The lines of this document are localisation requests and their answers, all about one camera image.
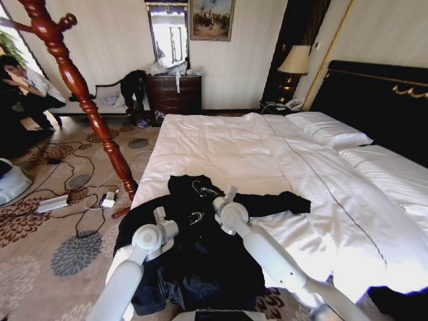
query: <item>pillow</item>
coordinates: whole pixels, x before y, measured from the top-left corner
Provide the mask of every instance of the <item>pillow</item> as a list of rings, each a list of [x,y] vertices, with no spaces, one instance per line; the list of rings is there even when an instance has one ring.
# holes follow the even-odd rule
[[[321,112],[299,112],[286,116],[306,134],[336,150],[372,143],[372,139]]]
[[[339,151],[428,233],[428,169],[381,146]]]
[[[103,105],[125,105],[125,99],[120,91],[120,82],[114,86],[96,86],[96,97]]]

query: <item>picture frame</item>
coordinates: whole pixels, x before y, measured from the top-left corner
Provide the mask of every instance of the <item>picture frame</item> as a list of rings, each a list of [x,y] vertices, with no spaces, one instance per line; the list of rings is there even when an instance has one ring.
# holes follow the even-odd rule
[[[235,0],[190,0],[190,39],[230,41]]]

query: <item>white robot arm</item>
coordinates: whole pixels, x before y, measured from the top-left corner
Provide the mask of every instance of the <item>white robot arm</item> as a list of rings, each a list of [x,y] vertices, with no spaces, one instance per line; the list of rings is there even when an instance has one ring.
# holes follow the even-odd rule
[[[342,292],[326,282],[310,278],[298,266],[293,257],[263,227],[252,225],[248,212],[233,202],[237,189],[231,187],[225,197],[214,200],[216,220],[224,232],[238,233],[243,246],[263,270],[290,292],[306,290],[320,295],[345,321],[369,321],[367,316]]]
[[[114,271],[100,297],[91,309],[87,321],[119,321],[131,302],[144,272],[143,262],[150,261],[174,245],[179,227],[165,220],[165,210],[154,210],[156,225],[146,224],[132,236],[131,256]]]
[[[248,253],[272,279],[289,291],[305,290],[320,295],[345,321],[369,321],[367,316],[345,295],[326,282],[310,278],[291,255],[258,225],[252,225],[248,212],[233,202],[236,188],[231,187],[225,197],[214,200],[215,219],[224,232],[243,239]],[[132,237],[134,248],[130,258],[122,262],[107,283],[87,321],[119,321],[131,301],[143,274],[144,261],[153,259],[173,246],[173,237],[179,232],[174,221],[165,221],[165,212],[159,207],[154,212],[157,225],[144,225]]]

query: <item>wooden dresser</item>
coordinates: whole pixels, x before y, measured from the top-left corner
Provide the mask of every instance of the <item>wooden dresser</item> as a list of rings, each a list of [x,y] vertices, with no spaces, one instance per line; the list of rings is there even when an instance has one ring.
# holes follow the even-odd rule
[[[175,76],[147,75],[146,93],[152,119],[156,110],[163,114],[200,114],[201,82],[201,76],[181,76],[178,93]]]

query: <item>black headboard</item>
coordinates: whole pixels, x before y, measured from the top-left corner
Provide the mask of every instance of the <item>black headboard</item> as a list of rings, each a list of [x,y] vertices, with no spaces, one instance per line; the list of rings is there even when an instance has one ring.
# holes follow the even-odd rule
[[[428,167],[428,69],[333,60],[310,111]]]

